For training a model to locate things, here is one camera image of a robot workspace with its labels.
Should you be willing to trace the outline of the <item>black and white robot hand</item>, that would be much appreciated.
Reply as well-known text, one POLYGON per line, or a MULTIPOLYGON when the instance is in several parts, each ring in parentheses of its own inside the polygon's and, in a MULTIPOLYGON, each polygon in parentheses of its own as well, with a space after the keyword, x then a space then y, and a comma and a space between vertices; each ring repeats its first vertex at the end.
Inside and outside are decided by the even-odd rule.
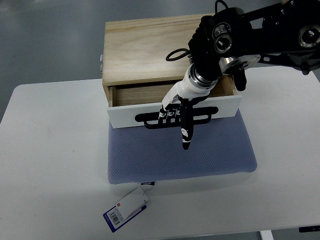
POLYGON ((204 101, 217 84, 217 79, 203 78, 194 65, 188 67, 184 78, 167 92, 162 100, 158 115, 158 123, 168 121, 169 115, 179 110, 180 128, 182 134, 182 147, 190 147, 194 133, 193 106, 204 101))

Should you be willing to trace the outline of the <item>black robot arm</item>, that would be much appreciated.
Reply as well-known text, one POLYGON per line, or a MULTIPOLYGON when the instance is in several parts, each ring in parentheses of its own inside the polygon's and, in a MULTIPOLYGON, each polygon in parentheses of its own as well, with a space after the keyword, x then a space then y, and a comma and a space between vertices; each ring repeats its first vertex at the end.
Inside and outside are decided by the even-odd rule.
POLYGON ((289 0, 251 12, 226 7, 205 15, 188 42, 168 62, 191 55, 206 83, 232 75, 243 91, 249 61, 291 67, 304 75, 320 67, 320 3, 289 0))

